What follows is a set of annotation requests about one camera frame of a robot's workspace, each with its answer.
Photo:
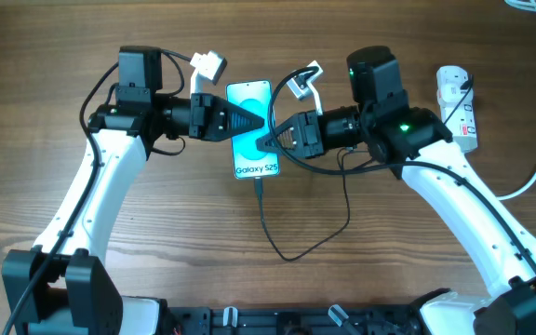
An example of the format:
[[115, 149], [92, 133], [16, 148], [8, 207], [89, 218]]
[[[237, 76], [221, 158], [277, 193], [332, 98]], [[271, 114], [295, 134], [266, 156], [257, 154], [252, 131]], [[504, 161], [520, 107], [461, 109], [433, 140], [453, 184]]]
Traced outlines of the smartphone with teal screen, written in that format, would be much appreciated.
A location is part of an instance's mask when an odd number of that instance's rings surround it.
[[[271, 83], [257, 80], [231, 83], [225, 89], [227, 100], [257, 116], [263, 122], [268, 116], [272, 98]], [[239, 179], [276, 176], [280, 172], [278, 155], [257, 149], [256, 140], [269, 133], [268, 126], [232, 138], [234, 176]]]

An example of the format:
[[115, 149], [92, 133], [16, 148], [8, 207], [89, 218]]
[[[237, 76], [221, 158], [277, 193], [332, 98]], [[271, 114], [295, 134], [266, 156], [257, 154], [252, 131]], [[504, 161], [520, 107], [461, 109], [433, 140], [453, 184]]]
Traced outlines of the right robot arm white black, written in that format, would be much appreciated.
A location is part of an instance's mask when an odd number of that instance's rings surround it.
[[364, 47], [347, 58], [354, 104], [314, 109], [270, 125], [256, 142], [302, 168], [337, 148], [368, 146], [375, 169], [388, 169], [418, 193], [459, 240], [487, 296], [442, 288], [411, 305], [424, 334], [536, 334], [536, 238], [466, 161], [451, 131], [413, 107], [389, 48]]

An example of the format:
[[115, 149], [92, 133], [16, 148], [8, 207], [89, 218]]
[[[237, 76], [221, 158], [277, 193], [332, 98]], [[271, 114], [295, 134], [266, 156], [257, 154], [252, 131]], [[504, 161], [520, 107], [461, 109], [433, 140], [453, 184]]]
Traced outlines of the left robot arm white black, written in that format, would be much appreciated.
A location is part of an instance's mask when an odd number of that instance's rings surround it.
[[[180, 81], [187, 98], [164, 91], [163, 60], [193, 67]], [[262, 126], [257, 115], [203, 91], [226, 64], [214, 51], [186, 58], [159, 47], [121, 47], [106, 101], [78, 116], [87, 146], [60, 208], [30, 249], [4, 259], [5, 333], [182, 333], [165, 300], [120, 294], [105, 259], [118, 212], [159, 138], [219, 142]]]

